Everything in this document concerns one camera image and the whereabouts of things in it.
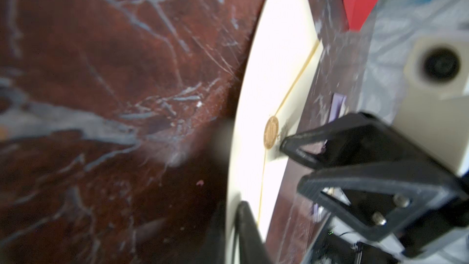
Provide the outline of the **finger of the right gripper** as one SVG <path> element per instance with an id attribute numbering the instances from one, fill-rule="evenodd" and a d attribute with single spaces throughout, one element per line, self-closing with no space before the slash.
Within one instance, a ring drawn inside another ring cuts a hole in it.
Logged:
<path id="1" fill-rule="evenodd" d="M 280 151 L 318 171 L 421 158 L 421 150 L 376 116 L 347 114 L 321 127 L 286 137 Z"/>

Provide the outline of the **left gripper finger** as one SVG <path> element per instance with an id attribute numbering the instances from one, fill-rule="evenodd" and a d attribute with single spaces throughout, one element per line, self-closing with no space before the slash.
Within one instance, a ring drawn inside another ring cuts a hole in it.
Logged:
<path id="1" fill-rule="evenodd" d="M 258 231 L 250 205 L 241 201 L 236 209 L 235 229 L 239 241 L 241 264 L 271 264 L 271 259 Z"/>

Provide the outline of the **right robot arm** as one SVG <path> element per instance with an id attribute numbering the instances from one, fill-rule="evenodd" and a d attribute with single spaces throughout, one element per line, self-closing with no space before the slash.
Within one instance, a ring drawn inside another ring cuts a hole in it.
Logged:
<path id="1" fill-rule="evenodd" d="M 396 264 L 428 257 L 469 233 L 469 178 L 447 170 L 379 118 L 347 114 L 286 137 L 281 152 L 309 168 L 296 191 L 349 227 L 327 229 L 311 263 Z"/>

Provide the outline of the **pale yellow envelope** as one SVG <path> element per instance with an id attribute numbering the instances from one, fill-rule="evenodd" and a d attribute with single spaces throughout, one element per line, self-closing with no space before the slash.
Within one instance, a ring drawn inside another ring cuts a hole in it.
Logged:
<path id="1" fill-rule="evenodd" d="M 284 138 L 297 132 L 324 46 L 309 0 L 266 0 L 239 97 L 228 170 L 225 262 L 237 264 L 235 211 L 249 204 L 265 240 L 288 157 Z"/>

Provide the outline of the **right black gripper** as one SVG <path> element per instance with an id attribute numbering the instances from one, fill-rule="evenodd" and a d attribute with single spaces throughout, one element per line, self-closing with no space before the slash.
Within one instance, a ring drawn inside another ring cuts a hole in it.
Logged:
<path id="1" fill-rule="evenodd" d="M 432 161 L 322 169 L 302 177 L 297 192 L 371 241 L 407 227 L 399 241 L 409 259 L 427 258 L 469 234 L 469 202 L 455 200 L 467 198 L 467 188 Z"/>

